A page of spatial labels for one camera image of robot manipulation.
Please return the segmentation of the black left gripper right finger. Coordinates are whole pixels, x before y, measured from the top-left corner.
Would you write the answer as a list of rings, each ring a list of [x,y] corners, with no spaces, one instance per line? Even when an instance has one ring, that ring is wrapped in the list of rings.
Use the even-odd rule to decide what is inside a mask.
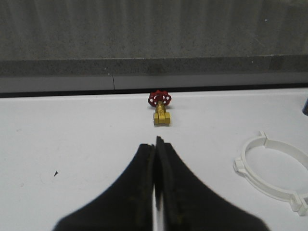
[[[156,207],[166,231],[267,231],[260,218],[238,208],[202,183],[170,143],[156,138]]]

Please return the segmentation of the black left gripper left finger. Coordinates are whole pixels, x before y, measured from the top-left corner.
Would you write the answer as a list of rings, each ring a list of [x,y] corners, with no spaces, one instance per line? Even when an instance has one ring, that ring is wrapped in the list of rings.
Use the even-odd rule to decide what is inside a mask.
[[[62,218],[54,230],[153,230],[154,155],[154,146],[141,144],[130,164],[105,192]]]

